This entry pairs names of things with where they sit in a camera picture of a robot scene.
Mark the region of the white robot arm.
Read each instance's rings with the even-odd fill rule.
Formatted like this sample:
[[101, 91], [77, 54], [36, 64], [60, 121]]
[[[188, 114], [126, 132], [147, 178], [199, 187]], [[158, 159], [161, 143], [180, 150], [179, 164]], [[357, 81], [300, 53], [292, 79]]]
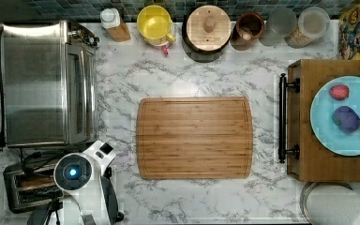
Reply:
[[55, 184], [64, 192], [39, 206], [27, 225], [115, 225], [124, 219], [112, 181], [105, 176], [116, 154], [106, 142], [95, 141], [81, 153], [60, 158], [53, 171]]

